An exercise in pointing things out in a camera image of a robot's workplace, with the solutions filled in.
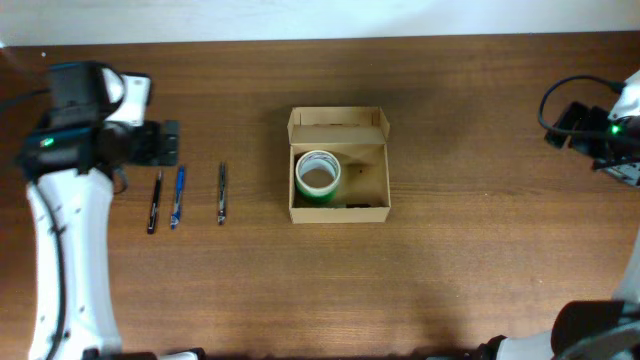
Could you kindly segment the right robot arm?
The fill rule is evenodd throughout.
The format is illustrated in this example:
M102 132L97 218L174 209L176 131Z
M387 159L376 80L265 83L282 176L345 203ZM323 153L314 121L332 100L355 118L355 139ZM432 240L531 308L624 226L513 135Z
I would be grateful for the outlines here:
M608 112L573 102L555 126L599 135L578 137L549 131L545 140L568 146L593 159L592 168L639 186L639 109ZM623 279L610 300L572 301L557 315L551 330L526 338L497 336L481 344L469 359L637 359L639 357L639 243L635 242Z

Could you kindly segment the black and grey marker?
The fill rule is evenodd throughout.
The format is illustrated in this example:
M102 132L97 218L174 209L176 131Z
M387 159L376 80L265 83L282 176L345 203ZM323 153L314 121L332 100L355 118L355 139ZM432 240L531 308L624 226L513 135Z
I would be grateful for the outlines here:
M351 203L351 204L346 204L344 206L347 209L351 209L351 208L370 208L371 204L367 204L367 203Z

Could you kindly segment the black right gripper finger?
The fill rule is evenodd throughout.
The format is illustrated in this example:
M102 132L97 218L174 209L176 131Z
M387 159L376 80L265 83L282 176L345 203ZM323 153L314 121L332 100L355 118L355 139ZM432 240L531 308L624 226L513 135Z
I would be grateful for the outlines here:
M585 105L573 105L574 130L603 133L608 129L608 112L600 107L588 108ZM570 139L569 147L581 154L605 154L606 142L592 137Z
M561 113L557 121L553 124L553 127L559 130L575 130L587 114L588 108L586 105L579 102L572 102ZM561 149L565 145L567 138L568 135L562 135L548 130L544 140L549 145Z

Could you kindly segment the beige masking tape roll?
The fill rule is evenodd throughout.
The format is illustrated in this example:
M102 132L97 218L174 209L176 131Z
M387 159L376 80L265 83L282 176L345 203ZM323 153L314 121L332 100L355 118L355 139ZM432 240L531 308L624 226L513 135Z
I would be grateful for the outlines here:
M338 159L330 152L313 150L296 163L295 181L314 188L339 185L342 175Z

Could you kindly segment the green tape roll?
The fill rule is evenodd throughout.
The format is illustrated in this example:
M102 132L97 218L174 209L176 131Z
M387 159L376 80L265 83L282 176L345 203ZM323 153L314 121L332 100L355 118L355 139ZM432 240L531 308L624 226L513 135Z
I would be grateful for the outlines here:
M297 193L307 202L312 204L326 204L334 199L338 186L314 188L302 183L296 184Z

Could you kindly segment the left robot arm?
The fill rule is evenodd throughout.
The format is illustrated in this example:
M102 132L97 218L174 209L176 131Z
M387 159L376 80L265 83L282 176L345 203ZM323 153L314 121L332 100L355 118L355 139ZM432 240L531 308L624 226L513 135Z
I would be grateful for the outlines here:
M122 348L110 294L108 222L126 164L174 166L179 125L149 121L149 75L97 61L47 72L51 105L17 157L36 245L31 359L153 359Z

